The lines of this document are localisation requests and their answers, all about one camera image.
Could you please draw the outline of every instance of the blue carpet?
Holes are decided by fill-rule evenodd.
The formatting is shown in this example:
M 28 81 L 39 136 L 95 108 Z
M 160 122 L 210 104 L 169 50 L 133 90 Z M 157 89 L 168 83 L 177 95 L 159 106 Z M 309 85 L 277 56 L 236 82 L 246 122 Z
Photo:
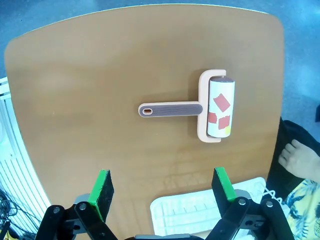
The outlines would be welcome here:
M 320 123 L 315 123 L 320 104 L 319 0 L 0 0 L 0 78 L 6 76 L 4 51 L 12 38 L 87 13 L 161 3 L 222 5 L 277 16 L 285 39 L 282 117 L 303 126 L 320 141 Z

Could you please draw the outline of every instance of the lint roller handle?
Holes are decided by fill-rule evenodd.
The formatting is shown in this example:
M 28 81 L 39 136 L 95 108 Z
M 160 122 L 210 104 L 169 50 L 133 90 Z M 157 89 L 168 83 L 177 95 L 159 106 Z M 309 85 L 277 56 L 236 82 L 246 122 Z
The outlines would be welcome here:
M 144 118 L 197 116 L 202 111 L 203 107 L 198 101 L 143 103 L 138 109 L 139 115 Z

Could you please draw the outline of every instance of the yellow sticker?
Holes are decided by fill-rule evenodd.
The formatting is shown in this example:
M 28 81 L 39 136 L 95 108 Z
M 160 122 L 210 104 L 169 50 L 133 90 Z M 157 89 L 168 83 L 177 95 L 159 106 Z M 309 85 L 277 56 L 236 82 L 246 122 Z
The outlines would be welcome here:
M 224 131 L 225 131 L 225 134 L 226 134 L 226 135 L 230 134 L 230 132 L 231 132 L 231 127 L 230 127 L 230 126 L 227 126 L 227 127 L 224 129 Z

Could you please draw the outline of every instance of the white keyboard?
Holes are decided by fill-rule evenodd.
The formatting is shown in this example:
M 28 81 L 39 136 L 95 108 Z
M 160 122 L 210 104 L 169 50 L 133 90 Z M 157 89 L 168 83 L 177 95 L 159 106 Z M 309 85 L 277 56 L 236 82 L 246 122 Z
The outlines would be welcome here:
M 259 204 L 266 181 L 257 177 L 232 186 L 247 191 L 252 200 Z M 212 189 L 159 197 L 151 203 L 150 210 L 154 234 L 159 236 L 210 231 L 221 219 Z M 248 230 L 241 229 L 235 239 L 247 234 Z

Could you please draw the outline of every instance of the lint roller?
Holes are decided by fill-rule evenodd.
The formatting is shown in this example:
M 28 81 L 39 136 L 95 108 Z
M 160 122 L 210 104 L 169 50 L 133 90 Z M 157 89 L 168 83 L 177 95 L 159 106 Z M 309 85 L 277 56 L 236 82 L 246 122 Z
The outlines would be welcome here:
M 226 70 L 207 70 L 199 78 L 198 101 L 143 103 L 141 117 L 198 116 L 197 135 L 205 143 L 218 143 L 231 133 L 235 81 Z

